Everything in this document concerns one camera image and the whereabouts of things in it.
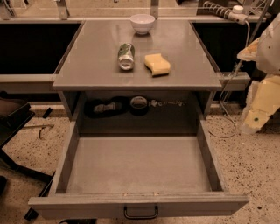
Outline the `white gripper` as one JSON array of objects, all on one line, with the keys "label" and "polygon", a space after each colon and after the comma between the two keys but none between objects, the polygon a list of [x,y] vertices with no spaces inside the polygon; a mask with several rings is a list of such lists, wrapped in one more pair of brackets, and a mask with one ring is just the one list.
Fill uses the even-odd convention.
[{"label": "white gripper", "polygon": [[269,74],[261,81],[252,81],[241,114],[241,133],[254,134],[280,109],[280,13],[237,58],[256,61],[257,69]]}]

